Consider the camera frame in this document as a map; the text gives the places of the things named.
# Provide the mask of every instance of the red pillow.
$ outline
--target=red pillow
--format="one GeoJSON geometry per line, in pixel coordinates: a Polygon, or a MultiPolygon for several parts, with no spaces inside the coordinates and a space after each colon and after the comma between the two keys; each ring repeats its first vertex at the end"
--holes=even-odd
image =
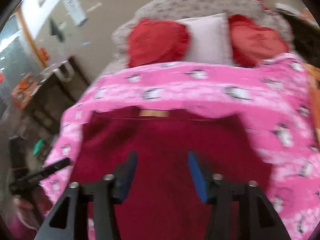
{"type": "Polygon", "coordinates": [[[229,18],[233,60],[242,67],[254,67],[263,59],[289,52],[288,44],[273,29],[260,27],[242,15],[229,18]]]}
{"type": "Polygon", "coordinates": [[[189,33],[174,21],[141,19],[129,35],[129,67],[179,61],[187,52],[189,33]]]}

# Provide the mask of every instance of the silver bolt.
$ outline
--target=silver bolt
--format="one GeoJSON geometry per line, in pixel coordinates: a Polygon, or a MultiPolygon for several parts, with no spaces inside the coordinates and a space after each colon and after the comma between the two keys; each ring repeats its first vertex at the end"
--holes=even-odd
{"type": "Polygon", "coordinates": [[[213,174],[212,178],[215,179],[215,180],[222,180],[223,176],[221,174],[213,174]]]}
{"type": "Polygon", "coordinates": [[[71,182],[69,185],[69,188],[77,188],[79,187],[79,183],[78,182],[71,182]]]}
{"type": "Polygon", "coordinates": [[[250,187],[257,187],[257,186],[258,186],[258,183],[257,183],[255,180],[250,180],[250,181],[248,182],[248,185],[249,185],[250,187]]]}
{"type": "Polygon", "coordinates": [[[107,174],[103,177],[103,180],[113,180],[115,176],[113,174],[107,174]]]}

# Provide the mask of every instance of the pink blanket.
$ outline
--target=pink blanket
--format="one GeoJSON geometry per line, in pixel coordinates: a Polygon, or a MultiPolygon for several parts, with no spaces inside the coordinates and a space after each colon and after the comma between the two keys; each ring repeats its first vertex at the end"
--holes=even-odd
{"type": "MultiPolygon", "coordinates": [[[[93,110],[138,105],[144,109],[184,108],[219,118],[240,113],[252,147],[274,169],[267,197],[293,240],[307,239],[320,220],[320,154],[309,112],[308,77],[294,54],[284,53],[256,68],[190,62],[153,64],[103,75],[65,111],[60,138],[47,164],[76,161],[82,124],[93,110]]],[[[72,168],[43,182],[55,203],[72,168]]],[[[93,221],[89,220],[94,239],[93,221]]]]}

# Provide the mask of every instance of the wooden frame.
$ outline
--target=wooden frame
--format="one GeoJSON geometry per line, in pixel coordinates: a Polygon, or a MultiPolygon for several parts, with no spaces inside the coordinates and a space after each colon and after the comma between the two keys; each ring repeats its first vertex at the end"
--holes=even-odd
{"type": "Polygon", "coordinates": [[[30,31],[28,29],[28,26],[24,20],[24,17],[23,17],[23,13],[22,13],[22,10],[21,10],[21,6],[19,5],[15,11],[14,11],[17,15],[17,19],[20,23],[20,26],[21,26],[21,30],[28,42],[28,44],[30,45],[30,48],[32,49],[33,51],[33,54],[36,56],[36,58],[39,60],[39,62],[41,63],[41,66],[43,68],[47,68],[48,65],[46,63],[46,61],[41,57],[41,55],[39,54],[39,49],[38,47],[36,46],[35,44],[35,41],[33,40],[31,34],[30,34],[30,31]]]}

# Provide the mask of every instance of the bed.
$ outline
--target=bed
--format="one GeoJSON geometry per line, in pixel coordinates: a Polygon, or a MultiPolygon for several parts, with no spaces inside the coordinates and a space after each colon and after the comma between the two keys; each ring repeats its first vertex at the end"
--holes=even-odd
{"type": "MultiPolygon", "coordinates": [[[[240,113],[252,147],[273,164],[267,197],[294,240],[308,239],[320,220],[320,155],[310,114],[310,69],[294,53],[262,61],[256,68],[168,62],[125,69],[127,36],[140,18],[173,19],[225,12],[242,14],[278,31],[291,46],[288,24],[254,0],[155,0],[113,34],[115,60],[61,119],[60,137],[46,163],[76,161],[82,124],[92,111],[137,105],[143,109],[187,109],[211,118],[240,113]]],[[[69,182],[72,167],[43,181],[55,203],[69,182]]],[[[93,221],[89,236],[94,239],[93,221]]]]}

